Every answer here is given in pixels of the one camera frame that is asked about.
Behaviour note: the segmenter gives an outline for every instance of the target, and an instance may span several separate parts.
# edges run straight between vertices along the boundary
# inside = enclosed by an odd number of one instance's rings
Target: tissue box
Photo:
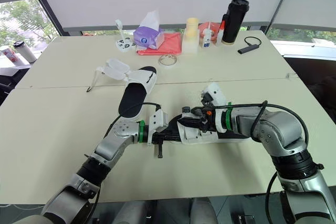
[[[164,41],[163,29],[159,31],[146,26],[138,27],[134,33],[134,42],[145,48],[158,49]]]

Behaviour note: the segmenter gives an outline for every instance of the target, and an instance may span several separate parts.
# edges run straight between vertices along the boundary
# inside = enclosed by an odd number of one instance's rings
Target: black cable
[[[96,195],[96,200],[94,201],[94,204],[93,204],[93,207],[90,211],[90,214],[88,215],[88,217],[86,218],[86,221],[84,222],[84,224],[87,224],[89,223],[92,215],[93,215],[93,212],[95,211],[96,207],[97,207],[97,204],[98,204],[98,200],[99,200],[99,196],[100,196],[100,189],[98,190],[97,192],[97,195]]]
[[[114,124],[117,122],[117,120],[122,117],[122,115],[128,111],[130,111],[131,109],[134,109],[135,107],[138,107],[138,106],[141,106],[141,105],[154,105],[156,106],[156,110],[159,110],[161,108],[161,105],[157,104],[157,103],[154,103],[154,102],[141,102],[141,103],[138,103],[132,107],[129,107],[128,109],[124,110],[123,112],[120,113],[120,115],[118,115],[118,117],[116,119],[114,119],[114,121],[111,123],[111,125],[109,126],[109,128],[107,129],[106,133],[105,133],[105,136],[106,137],[110,130],[112,129],[112,127],[114,126]]]
[[[259,38],[257,38],[257,37],[253,37],[253,36],[248,36],[248,37],[245,37],[244,41],[245,41],[245,43],[248,44],[249,46],[251,46],[252,44],[246,41],[246,39],[248,39],[248,38],[253,38],[253,39],[257,39],[257,40],[259,40],[259,44],[258,44],[258,46],[261,45],[261,40],[260,40]]]
[[[266,191],[265,213],[266,213],[266,217],[267,217],[267,220],[268,220],[269,224],[273,224],[272,219],[271,219],[271,215],[269,214],[269,196],[270,196],[270,193],[271,193],[272,185],[273,185],[274,180],[276,179],[276,177],[277,177],[277,172],[275,172],[273,174],[273,177],[271,178],[271,180],[268,183],[268,187],[267,187],[267,191]]]
[[[234,104],[234,105],[224,105],[224,106],[213,106],[211,107],[212,109],[229,109],[229,108],[246,108],[246,107],[262,107],[264,103],[248,103],[248,104]],[[295,113],[293,110],[290,110],[284,106],[276,105],[276,104],[271,104],[268,103],[266,107],[272,107],[272,108],[277,108],[281,109],[284,111],[287,111],[288,113],[292,114],[302,125],[303,132],[304,132],[304,139],[305,139],[305,144],[308,146],[309,143],[309,134],[308,134],[308,129],[302,118]]]
[[[259,111],[256,119],[253,121],[253,124],[252,124],[252,127],[251,127],[251,131],[250,131],[250,135],[251,135],[252,140],[254,140],[254,141],[258,142],[258,143],[261,143],[261,141],[259,139],[257,139],[256,137],[253,136],[253,131],[254,131],[255,127],[257,126],[257,123],[259,122],[262,114],[264,113],[264,111],[266,109],[266,106],[267,106],[267,103],[268,103],[268,101],[264,101],[262,103],[261,110]]]

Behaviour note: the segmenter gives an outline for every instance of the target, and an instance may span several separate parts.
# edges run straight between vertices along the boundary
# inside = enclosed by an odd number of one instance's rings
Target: table
[[[200,105],[209,84],[157,84],[148,101],[173,118]],[[336,126],[299,78],[218,82],[228,101],[267,99],[293,109],[307,124],[309,151],[329,186],[336,185]],[[123,86],[15,89],[0,106],[0,204],[45,204],[69,181],[117,116]],[[144,107],[143,118],[154,112]],[[262,145],[127,147],[102,185],[101,202],[264,193],[275,168]],[[281,190],[276,181],[274,191]]]
[[[259,49],[240,55],[244,38],[261,39]],[[154,66],[157,83],[192,83],[228,80],[279,79],[294,71],[261,31],[240,31],[231,45],[199,47],[197,55],[180,55],[174,68],[166,71],[159,56],[139,56],[134,51],[121,53],[114,42],[119,36],[58,37],[49,44],[16,88],[88,87],[94,70],[106,60],[117,58],[131,69]],[[118,86],[123,82],[101,76],[97,86]]]

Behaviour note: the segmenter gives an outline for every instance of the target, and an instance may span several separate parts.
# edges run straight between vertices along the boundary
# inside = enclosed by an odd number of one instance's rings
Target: label
[[[203,39],[203,47],[209,47],[210,46],[211,38],[204,38]]]
[[[2,53],[11,61],[11,62],[15,62],[18,61],[19,58],[15,55],[15,53],[10,49],[7,48],[5,50],[2,51]]]

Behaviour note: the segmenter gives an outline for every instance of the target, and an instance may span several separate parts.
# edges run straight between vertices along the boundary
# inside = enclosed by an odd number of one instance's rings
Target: red cloth
[[[181,53],[181,33],[164,34],[164,42],[157,49],[138,50],[139,55],[179,55]]]

